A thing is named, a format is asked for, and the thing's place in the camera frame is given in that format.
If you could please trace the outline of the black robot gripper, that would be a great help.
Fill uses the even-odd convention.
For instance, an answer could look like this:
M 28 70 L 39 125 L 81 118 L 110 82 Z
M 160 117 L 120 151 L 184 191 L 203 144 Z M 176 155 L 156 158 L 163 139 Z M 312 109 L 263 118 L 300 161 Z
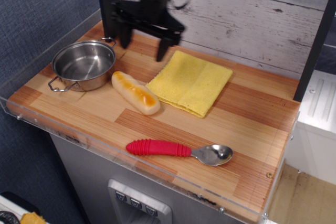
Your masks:
M 113 3 L 111 18 L 124 49 L 131 42 L 134 29 L 161 39 L 157 62 L 162 61 L 169 47 L 180 42 L 185 27 L 168 12 L 168 1 L 119 0 Z

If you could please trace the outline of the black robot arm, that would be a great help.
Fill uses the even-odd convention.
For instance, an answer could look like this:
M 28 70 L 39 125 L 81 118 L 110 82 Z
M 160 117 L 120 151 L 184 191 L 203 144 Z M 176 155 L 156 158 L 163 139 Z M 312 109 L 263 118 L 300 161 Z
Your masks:
M 160 62 L 169 47 L 178 45 L 185 27 L 169 13 L 170 0 L 115 1 L 111 19 L 120 44 L 127 48 L 133 30 L 139 30 L 160 39 L 156 60 Z

